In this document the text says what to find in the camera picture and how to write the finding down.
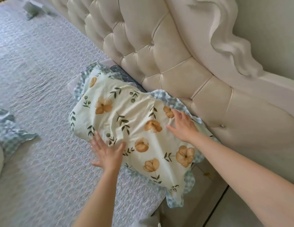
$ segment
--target bed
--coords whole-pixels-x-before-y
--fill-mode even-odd
[[[163,89],[226,146],[294,183],[294,81],[232,34],[235,0],[48,0],[147,91]]]

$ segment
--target headboard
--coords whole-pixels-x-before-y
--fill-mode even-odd
[[[234,0],[49,0],[148,90],[180,98],[226,146],[294,183],[294,81],[232,34]]]

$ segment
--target pillowcase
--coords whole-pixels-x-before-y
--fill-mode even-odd
[[[85,140],[98,130],[111,146],[126,141],[123,165],[164,186],[176,203],[172,205],[182,206],[186,179],[193,178],[188,169],[203,155],[166,129],[168,124],[174,125],[170,107],[113,76],[95,68],[80,83],[83,96],[70,113],[71,129]],[[203,124],[196,126],[207,133]]]

